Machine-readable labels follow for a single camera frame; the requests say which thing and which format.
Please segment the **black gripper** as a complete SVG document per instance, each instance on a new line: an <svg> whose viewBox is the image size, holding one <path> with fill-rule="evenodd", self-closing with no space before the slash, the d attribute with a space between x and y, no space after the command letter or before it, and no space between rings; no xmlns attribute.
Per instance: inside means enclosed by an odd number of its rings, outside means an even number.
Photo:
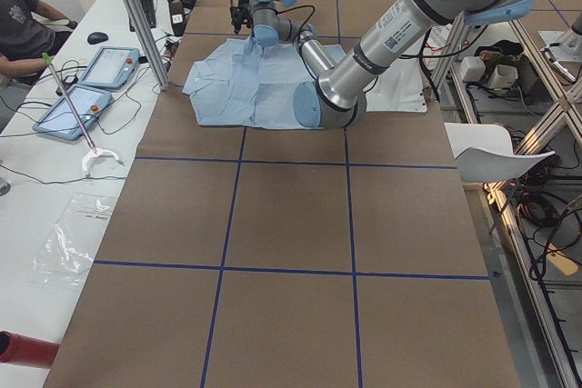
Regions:
<svg viewBox="0 0 582 388"><path fill-rule="evenodd" d="M249 9L250 0L230 0L230 15L236 33L241 32L241 20L245 20L247 29L252 28L252 14Z"/></svg>

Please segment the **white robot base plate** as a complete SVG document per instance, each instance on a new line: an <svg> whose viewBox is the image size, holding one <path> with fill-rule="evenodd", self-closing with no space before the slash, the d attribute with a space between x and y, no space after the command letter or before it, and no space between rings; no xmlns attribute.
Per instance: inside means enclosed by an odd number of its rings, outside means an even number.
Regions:
<svg viewBox="0 0 582 388"><path fill-rule="evenodd" d="M366 93L368 112L425 113L421 70L416 60L396 60Z"/></svg>

